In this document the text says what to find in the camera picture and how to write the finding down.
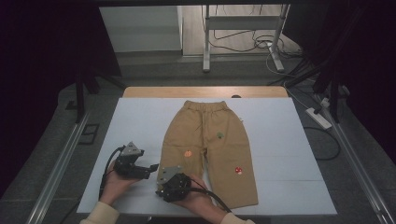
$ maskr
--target red patch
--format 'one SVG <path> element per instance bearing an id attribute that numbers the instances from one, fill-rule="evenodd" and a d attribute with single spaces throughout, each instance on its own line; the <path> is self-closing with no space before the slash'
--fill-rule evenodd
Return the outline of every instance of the red patch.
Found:
<path id="1" fill-rule="evenodd" d="M 192 155 L 192 152 L 189 151 L 189 150 L 187 150 L 187 151 L 184 153 L 184 156 L 185 156 L 185 157 L 190 157 L 191 155 Z"/>
<path id="2" fill-rule="evenodd" d="M 235 172 L 236 172 L 237 174 L 241 175 L 241 174 L 242 174 L 242 168 L 239 167 L 239 166 L 235 167 Z"/>

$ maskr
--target white wall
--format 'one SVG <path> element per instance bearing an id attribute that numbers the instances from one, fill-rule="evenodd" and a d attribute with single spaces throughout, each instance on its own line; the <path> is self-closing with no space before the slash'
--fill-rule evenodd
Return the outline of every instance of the white wall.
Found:
<path id="1" fill-rule="evenodd" d="M 181 50 L 181 7 L 101 7 L 115 52 Z"/>

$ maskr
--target embroidered patch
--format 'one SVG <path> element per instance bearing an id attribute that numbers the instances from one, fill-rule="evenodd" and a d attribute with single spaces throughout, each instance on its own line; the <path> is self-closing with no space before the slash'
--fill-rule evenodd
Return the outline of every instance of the embroidered patch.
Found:
<path id="1" fill-rule="evenodd" d="M 192 152 L 187 150 L 186 152 L 184 152 L 184 157 L 190 157 L 192 155 Z"/>
<path id="2" fill-rule="evenodd" d="M 239 167 L 239 166 L 235 167 L 235 172 L 236 172 L 237 174 L 241 175 L 241 174 L 242 174 L 242 168 Z"/>
<path id="3" fill-rule="evenodd" d="M 221 138 L 223 138 L 223 137 L 224 137 L 224 133 L 218 132 L 218 139 L 221 139 Z"/>

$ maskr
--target hand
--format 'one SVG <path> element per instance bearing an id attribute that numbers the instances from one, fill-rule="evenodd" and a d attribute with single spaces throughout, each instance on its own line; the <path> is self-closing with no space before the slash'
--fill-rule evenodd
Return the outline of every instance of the hand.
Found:
<path id="1" fill-rule="evenodd" d="M 201 189 L 204 187 L 207 189 L 207 186 L 201 178 L 197 175 L 190 175 L 191 178 L 191 187 Z M 212 203 L 212 199 L 210 196 L 203 194 L 201 192 L 191 191 L 185 199 L 182 201 L 174 202 L 179 206 L 185 207 L 189 209 L 195 215 L 203 217 L 207 221 L 220 224 L 220 222 L 224 219 L 227 213 L 221 208 L 215 206 Z"/>
<path id="2" fill-rule="evenodd" d="M 106 184 L 99 202 L 112 205 L 132 184 L 140 179 L 126 179 L 114 171 L 114 161 L 107 170 Z"/>

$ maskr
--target sleeve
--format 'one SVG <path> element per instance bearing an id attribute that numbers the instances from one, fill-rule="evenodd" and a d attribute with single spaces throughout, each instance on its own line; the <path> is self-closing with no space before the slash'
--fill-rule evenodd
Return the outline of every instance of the sleeve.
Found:
<path id="1" fill-rule="evenodd" d="M 87 219 L 81 220 L 80 224 L 114 224 L 120 213 L 105 203 L 97 202 Z"/>
<path id="2" fill-rule="evenodd" d="M 225 215 L 220 224 L 254 224 L 254 222 L 251 220 L 242 220 L 239 217 L 236 217 L 234 214 L 229 213 Z"/>

